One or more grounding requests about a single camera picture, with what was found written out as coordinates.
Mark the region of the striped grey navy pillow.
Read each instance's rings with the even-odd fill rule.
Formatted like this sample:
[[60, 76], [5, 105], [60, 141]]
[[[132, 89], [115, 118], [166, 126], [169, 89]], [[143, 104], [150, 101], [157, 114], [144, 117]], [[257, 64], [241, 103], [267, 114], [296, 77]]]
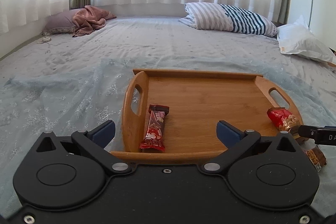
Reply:
[[277, 36], [277, 27], [264, 16], [240, 7], [191, 2], [185, 4], [187, 16], [179, 21], [197, 30], [216, 30], [240, 34]]

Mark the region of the pink crumpled blanket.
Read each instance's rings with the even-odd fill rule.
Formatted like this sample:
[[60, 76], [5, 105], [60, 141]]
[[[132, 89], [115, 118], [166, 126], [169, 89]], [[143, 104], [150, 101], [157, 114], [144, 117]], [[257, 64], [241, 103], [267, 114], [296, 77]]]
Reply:
[[72, 22], [75, 25], [73, 37], [90, 35], [92, 32], [104, 28], [108, 20], [116, 18], [117, 16], [110, 11], [86, 5], [72, 17]]

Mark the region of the brown almond chocolate bar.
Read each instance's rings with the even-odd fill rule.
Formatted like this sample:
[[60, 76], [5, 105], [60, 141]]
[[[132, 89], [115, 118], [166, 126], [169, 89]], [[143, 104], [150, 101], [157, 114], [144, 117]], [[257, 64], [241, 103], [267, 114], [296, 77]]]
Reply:
[[326, 157], [321, 149], [318, 147], [318, 145], [315, 145], [311, 149], [305, 149], [304, 153], [314, 165], [317, 172], [320, 172], [323, 167], [327, 165]]

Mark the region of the red-brown wafer bar wrapper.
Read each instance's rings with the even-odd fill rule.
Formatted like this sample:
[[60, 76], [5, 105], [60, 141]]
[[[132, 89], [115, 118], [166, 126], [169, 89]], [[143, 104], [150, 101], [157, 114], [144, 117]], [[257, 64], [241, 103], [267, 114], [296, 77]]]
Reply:
[[169, 114], [169, 106], [149, 105], [149, 122], [146, 134], [139, 149], [154, 149], [165, 152], [163, 143], [163, 133], [165, 129], [165, 119]]

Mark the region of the white pillow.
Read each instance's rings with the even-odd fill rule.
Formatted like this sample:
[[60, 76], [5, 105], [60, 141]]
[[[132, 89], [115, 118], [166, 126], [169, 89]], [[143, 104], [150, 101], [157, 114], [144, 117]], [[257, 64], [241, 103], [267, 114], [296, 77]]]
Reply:
[[302, 15], [294, 23], [277, 28], [277, 41], [283, 55], [297, 55], [335, 67], [335, 54], [313, 35]]

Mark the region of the wooden bamboo serving tray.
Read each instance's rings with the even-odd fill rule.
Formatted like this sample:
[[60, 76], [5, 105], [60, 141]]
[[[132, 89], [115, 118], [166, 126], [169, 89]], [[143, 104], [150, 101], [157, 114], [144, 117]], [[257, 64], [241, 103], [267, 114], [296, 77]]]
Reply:
[[[297, 118], [290, 96], [258, 74], [140, 69], [127, 87], [122, 107], [121, 132], [125, 149], [114, 155], [127, 162], [188, 164], [205, 162], [226, 150], [216, 134], [217, 123], [227, 121], [240, 130], [263, 136], [277, 135], [268, 118], [277, 106], [277, 91]], [[150, 105], [169, 107], [163, 132], [164, 152], [146, 152], [139, 144], [146, 134]]]

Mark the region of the red gold peanut packet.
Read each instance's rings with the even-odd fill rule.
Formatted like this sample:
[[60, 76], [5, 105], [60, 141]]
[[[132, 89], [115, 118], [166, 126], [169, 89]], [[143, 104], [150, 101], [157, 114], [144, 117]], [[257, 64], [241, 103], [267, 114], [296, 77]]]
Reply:
[[299, 144], [308, 141], [308, 138], [299, 136], [298, 128], [301, 126], [301, 122], [289, 110], [283, 107], [272, 107], [266, 113], [276, 129], [287, 131]]

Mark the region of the purple pillow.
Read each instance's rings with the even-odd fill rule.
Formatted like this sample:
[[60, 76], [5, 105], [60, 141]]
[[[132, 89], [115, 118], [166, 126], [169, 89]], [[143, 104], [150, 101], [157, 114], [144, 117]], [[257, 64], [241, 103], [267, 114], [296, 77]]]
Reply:
[[81, 9], [63, 11], [47, 18], [43, 32], [49, 34], [72, 34], [76, 25], [72, 22], [74, 15]]

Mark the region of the light blue snowflake cloth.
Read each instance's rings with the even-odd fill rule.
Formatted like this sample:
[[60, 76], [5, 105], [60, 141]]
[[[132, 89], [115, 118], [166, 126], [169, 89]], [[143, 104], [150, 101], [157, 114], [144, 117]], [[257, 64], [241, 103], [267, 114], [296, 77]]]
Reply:
[[13, 175], [44, 130], [66, 136], [109, 119], [121, 123], [122, 102], [134, 68], [259, 73], [289, 93], [307, 124], [335, 125], [335, 70], [326, 67], [311, 76], [242, 57], [152, 56], [102, 59], [80, 70], [39, 77], [19, 69], [1, 78], [1, 215], [7, 217], [20, 208]]

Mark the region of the small object near pillow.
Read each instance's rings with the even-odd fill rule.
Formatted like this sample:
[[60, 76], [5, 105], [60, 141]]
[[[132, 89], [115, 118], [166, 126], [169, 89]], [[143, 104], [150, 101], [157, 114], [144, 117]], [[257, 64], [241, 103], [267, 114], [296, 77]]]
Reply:
[[44, 36], [43, 38], [37, 41], [38, 44], [48, 43], [52, 40], [50, 36]]

